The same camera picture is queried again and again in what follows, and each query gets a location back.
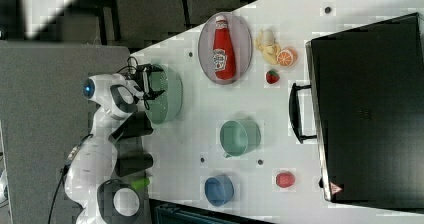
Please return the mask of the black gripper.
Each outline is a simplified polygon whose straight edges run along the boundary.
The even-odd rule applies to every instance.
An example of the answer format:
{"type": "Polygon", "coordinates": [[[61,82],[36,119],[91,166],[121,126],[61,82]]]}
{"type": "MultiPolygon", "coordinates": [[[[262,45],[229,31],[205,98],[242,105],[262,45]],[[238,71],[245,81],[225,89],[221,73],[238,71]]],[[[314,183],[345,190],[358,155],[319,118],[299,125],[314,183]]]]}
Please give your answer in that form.
{"type": "Polygon", "coordinates": [[[134,81],[137,84],[136,90],[141,92],[144,99],[155,100],[164,93],[164,90],[152,91],[150,87],[151,72],[163,72],[163,68],[151,66],[150,64],[138,65],[134,74],[134,81]]]}

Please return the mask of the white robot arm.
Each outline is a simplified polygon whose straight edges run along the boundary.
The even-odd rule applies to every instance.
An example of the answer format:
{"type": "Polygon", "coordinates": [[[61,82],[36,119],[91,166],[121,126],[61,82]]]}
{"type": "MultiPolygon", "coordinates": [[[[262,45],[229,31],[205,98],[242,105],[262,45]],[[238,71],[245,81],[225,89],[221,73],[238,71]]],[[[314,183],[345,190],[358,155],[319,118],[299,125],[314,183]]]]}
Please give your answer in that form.
{"type": "Polygon", "coordinates": [[[144,64],[133,74],[99,74],[85,80],[83,95],[98,108],[89,134],[72,149],[64,167],[65,194],[82,208],[76,224],[134,224],[142,214],[136,190],[112,177],[118,150],[111,137],[138,111],[139,101],[163,94],[151,81],[162,71],[144,64]]]}

